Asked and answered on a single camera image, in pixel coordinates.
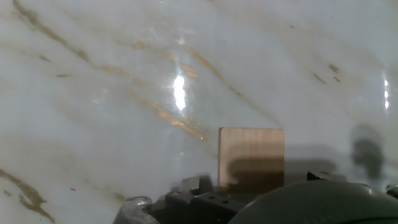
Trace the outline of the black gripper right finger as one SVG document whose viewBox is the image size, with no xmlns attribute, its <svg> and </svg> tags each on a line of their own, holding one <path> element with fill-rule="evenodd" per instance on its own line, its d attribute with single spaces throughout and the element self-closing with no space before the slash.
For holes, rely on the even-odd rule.
<svg viewBox="0 0 398 224">
<path fill-rule="evenodd" d="M 346 182 L 347 179 L 345 176 L 340 174 L 334 174 L 329 172 L 318 172 L 318 171 L 308 171 L 307 172 L 307 181 L 314 180 L 328 180 L 334 182 Z"/>
</svg>

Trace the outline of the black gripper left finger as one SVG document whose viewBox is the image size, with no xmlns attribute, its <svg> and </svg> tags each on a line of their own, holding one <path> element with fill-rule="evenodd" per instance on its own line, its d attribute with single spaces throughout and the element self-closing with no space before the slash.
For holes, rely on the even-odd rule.
<svg viewBox="0 0 398 224">
<path fill-rule="evenodd" d="M 161 224 L 227 224 L 246 204 L 217 192 L 207 176 L 182 179 L 150 206 Z"/>
</svg>

